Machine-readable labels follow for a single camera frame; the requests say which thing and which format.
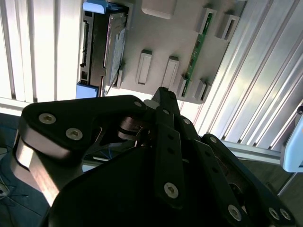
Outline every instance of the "white plastic part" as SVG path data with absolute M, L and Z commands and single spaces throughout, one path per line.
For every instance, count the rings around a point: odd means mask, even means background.
M 196 31 L 198 33 L 202 34 L 209 14 L 212 14 L 212 21 L 214 21 L 214 19 L 216 17 L 216 13 L 217 13 L 217 11 L 214 9 L 203 8 L 202 13 L 201 13 L 201 18 L 199 19 Z
M 220 39 L 230 41 L 232 39 L 233 33 L 236 30 L 239 19 L 239 17 L 236 17 L 234 15 L 225 14 L 216 36 Z
M 175 13 L 177 0 L 143 0 L 142 11 L 146 14 L 171 19 Z
M 179 68 L 179 60 L 176 57 L 170 56 L 166 66 L 162 87 L 172 89 L 175 81 L 176 73 Z
M 137 71 L 136 82 L 138 84 L 146 84 L 151 60 L 152 60 L 152 53 L 150 51 L 143 50 L 140 56 L 140 61 Z

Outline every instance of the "metal slat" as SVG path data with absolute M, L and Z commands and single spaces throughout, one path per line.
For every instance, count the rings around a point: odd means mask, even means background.
M 56 100 L 75 99 L 82 0 L 61 0 L 56 6 Z
M 25 101 L 32 103 L 34 101 L 34 91 L 28 8 L 29 5 L 27 0 L 16 0 L 16 11 L 19 18 L 19 35 L 21 40 Z
M 14 78 L 15 95 L 18 101 L 25 101 L 21 41 L 19 36 L 19 15 L 15 0 L 5 0 L 9 28 L 9 49 Z
M 10 79 L 9 79 L 9 69 L 8 61 L 6 54 L 5 38 L 4 38 L 4 29 L 3 29 L 3 17 L 6 16 L 5 8 L 3 4 L 0 4 L 0 69 L 1 69 L 1 83 L 0 83 L 0 97 L 11 98 L 11 89 L 10 89 Z
M 274 16 L 269 18 L 269 24 L 271 27 L 274 27 L 276 34 L 272 33 L 273 40 L 267 45 L 267 47 L 264 49 L 263 52 L 264 57 L 260 58 L 261 63 L 258 62 L 258 64 L 255 67 L 255 70 L 252 70 L 252 72 L 255 72 L 253 75 L 253 79 L 251 83 L 249 84 L 248 89 L 244 89 L 243 93 L 241 95 L 240 100 L 238 101 L 237 105 L 235 106 L 231 116 L 230 120 L 228 121 L 227 125 L 224 128 L 224 131 L 222 132 L 223 137 L 228 141 L 234 141 L 237 142 L 239 140 L 239 135 L 236 137 L 235 133 L 232 133 L 232 128 L 239 130 L 240 125 L 238 125 L 238 121 L 241 121 L 242 125 L 247 124 L 248 119 L 247 116 L 250 115 L 248 113 L 248 110 L 252 112 L 251 110 L 254 110 L 253 107 L 254 103 L 260 102 L 262 98 L 264 97 L 264 94 L 266 93 L 266 89 L 260 89 L 260 87 L 263 87 L 264 85 L 267 85 L 266 87 L 269 87 L 270 82 L 274 80 L 275 74 L 273 71 L 277 71 L 278 69 L 272 70 L 272 65 L 277 63 L 277 46 L 281 44 L 281 34 L 283 33 L 291 15 L 293 14 L 294 9 L 296 8 L 298 4 L 298 0 L 293 3 L 293 5 L 273 5 L 271 10 L 274 12 Z M 270 22 L 270 20 L 275 20 L 278 24 L 277 26 L 274 26 L 273 23 Z M 266 29 L 266 33 L 271 33 L 268 29 L 268 26 L 266 24 L 263 24 L 264 29 Z M 261 51 L 254 52 L 253 54 L 256 55 L 258 53 L 258 56 L 260 55 Z
M 38 102 L 55 98 L 54 0 L 32 0 L 34 14 L 34 56 Z

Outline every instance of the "rectangular slot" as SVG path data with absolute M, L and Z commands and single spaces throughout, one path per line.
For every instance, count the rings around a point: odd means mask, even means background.
M 230 41 L 232 39 L 233 33 L 236 30 L 238 21 L 239 17 L 225 14 L 217 30 L 216 36 L 220 39 Z
M 92 17 L 93 16 L 93 13 L 92 12 L 89 12 L 89 11 L 85 11 L 85 15 L 87 17 Z
M 183 92 L 184 92 L 186 83 L 187 83 L 187 80 L 185 79 L 184 75 L 182 75 L 181 80 L 180 80 L 179 85 L 178 85 L 178 89 L 177 89 L 177 95 L 178 96 L 184 97 Z
M 136 82 L 138 84 L 143 84 L 143 85 L 146 84 L 151 60 L 152 60 L 152 52 L 148 50 L 143 50 L 141 52 L 137 77 L 136 77 Z
M 81 80 L 80 82 L 81 84 L 88 85 L 88 82 L 86 80 Z
M 210 8 L 202 8 L 200 19 L 196 31 L 199 34 L 205 34 L 210 26 L 210 22 L 215 18 L 217 11 Z
M 191 59 L 190 62 L 189 62 L 189 65 L 193 66 L 194 61 L 195 61 L 194 59 Z
M 82 64 L 81 67 L 86 66 L 86 59 L 87 59 L 87 51 L 88 51 L 88 36 L 89 36 L 89 23 L 87 21 L 84 21 L 84 39 L 83 39 L 83 57 L 82 57 Z
M 87 80 L 87 72 L 81 72 L 81 79 Z
M 206 88 L 206 83 L 200 79 L 196 93 L 195 93 L 196 100 L 202 100 L 202 95 L 204 93 L 205 88 Z
M 199 40 L 196 42 L 195 49 L 197 49 L 199 47 L 200 43 L 201 42 Z
M 231 30 L 232 30 L 232 27 L 233 27 L 233 24 L 235 23 L 235 20 L 231 20 L 229 26 L 228 26 L 228 29 L 227 29 L 227 32 L 226 32 L 226 35 L 225 35 L 225 40 L 228 40 L 230 34 L 231 34 Z
M 203 92 L 202 98 L 201 98 L 201 101 L 203 101 L 203 103 L 205 103 L 205 101 L 209 95 L 210 89 L 212 88 L 212 85 L 208 81 L 205 81 L 205 84 L 206 84 L 206 87 L 204 89 L 204 92 Z
M 209 28 L 209 25 L 210 25 L 210 22 L 211 22 L 211 20 L 212 20 L 212 17 L 213 17 L 213 14 L 212 14 L 212 13 L 209 13 L 209 14 L 207 15 L 206 23 L 205 23 L 205 26 L 204 26 L 204 28 L 203 28 L 202 34 L 205 35 L 205 34 L 207 33 L 207 30 L 208 30 L 208 28 Z
M 174 56 L 170 56 L 166 66 L 162 87 L 172 88 L 178 68 L 179 68 L 178 58 Z

